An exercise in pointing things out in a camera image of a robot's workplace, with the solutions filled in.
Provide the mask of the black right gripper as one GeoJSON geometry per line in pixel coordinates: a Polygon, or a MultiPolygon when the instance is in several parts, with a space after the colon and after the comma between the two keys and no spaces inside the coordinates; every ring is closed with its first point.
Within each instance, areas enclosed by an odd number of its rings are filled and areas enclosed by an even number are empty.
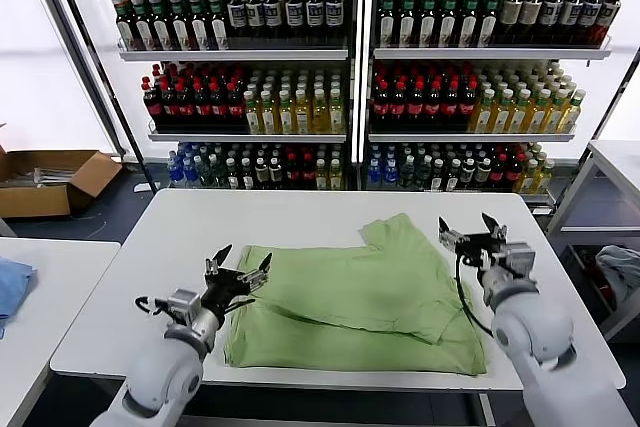
{"type": "Polygon", "coordinates": [[[478,270],[488,270],[498,265],[503,256],[506,244],[507,226],[499,222],[489,214],[483,212],[482,220],[488,229],[488,233],[462,235],[451,229],[447,222],[438,218],[439,242],[450,252],[457,251],[457,257],[462,264],[478,270]]]}

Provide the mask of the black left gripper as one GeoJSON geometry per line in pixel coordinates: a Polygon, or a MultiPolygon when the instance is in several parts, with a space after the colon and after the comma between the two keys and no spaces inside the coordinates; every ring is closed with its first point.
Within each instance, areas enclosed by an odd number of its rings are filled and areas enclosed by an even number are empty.
{"type": "Polygon", "coordinates": [[[268,253],[256,269],[245,274],[219,269],[231,249],[232,245],[229,244],[205,259],[206,290],[201,296],[201,306],[218,320],[224,320],[226,314],[234,310],[231,304],[236,297],[247,296],[251,290],[261,288],[268,281],[271,268],[272,254],[268,253]]]}

